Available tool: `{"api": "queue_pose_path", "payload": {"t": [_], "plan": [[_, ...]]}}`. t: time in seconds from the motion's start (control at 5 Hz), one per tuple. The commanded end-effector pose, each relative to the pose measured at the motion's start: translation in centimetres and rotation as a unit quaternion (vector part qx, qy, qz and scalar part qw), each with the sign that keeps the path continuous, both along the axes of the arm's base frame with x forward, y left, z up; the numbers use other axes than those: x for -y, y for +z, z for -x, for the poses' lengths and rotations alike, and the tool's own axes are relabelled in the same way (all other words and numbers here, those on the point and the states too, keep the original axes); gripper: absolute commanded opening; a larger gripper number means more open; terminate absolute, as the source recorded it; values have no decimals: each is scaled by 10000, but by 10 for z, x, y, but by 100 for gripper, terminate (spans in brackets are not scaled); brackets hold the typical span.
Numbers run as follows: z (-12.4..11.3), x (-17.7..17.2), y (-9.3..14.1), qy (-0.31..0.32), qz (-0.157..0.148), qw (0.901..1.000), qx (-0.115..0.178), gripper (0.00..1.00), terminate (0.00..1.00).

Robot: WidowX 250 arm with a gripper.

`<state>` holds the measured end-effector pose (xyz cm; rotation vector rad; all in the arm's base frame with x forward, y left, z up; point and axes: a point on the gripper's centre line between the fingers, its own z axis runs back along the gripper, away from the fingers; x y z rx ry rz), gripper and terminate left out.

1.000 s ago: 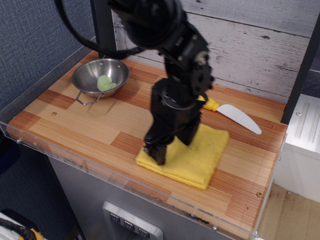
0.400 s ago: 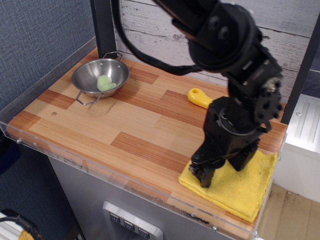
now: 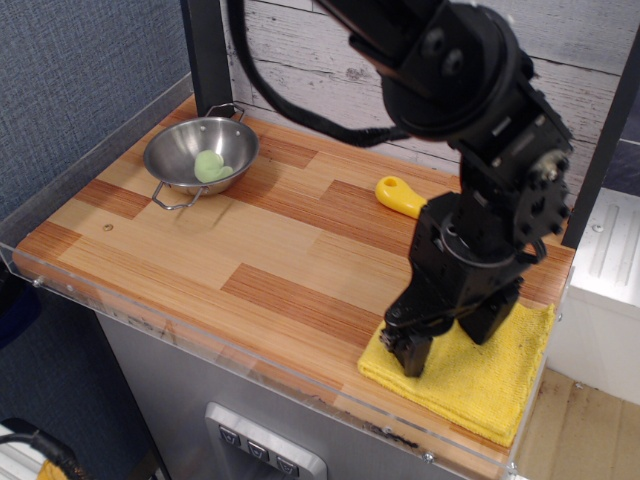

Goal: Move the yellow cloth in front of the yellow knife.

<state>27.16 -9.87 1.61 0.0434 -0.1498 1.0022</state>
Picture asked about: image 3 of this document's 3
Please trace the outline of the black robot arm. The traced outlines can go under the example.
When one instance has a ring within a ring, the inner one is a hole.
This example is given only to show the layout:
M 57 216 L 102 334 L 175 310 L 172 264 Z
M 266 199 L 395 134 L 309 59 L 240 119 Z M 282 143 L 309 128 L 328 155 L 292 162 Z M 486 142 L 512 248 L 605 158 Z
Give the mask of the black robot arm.
M 394 124 L 461 155 L 460 191 L 420 209 L 412 278 L 381 333 L 405 375 L 417 377 L 452 325 L 480 344 L 511 312 L 523 273 L 545 258 L 545 236 L 569 216 L 571 135 L 532 87 L 532 63 L 497 12 L 452 1 L 325 8 L 380 74 Z

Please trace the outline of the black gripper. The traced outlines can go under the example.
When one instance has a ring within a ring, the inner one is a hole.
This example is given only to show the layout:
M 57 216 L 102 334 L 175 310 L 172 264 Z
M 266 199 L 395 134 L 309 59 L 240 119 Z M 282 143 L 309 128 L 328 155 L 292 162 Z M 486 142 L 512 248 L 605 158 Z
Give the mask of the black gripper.
M 448 193 L 422 208 L 409 252 L 409 286 L 385 313 L 380 340 L 406 377 L 419 377 L 433 338 L 458 321 L 477 345 L 486 343 L 519 297 L 525 263 L 510 246 L 477 254 L 458 235 L 453 215 L 461 196 Z

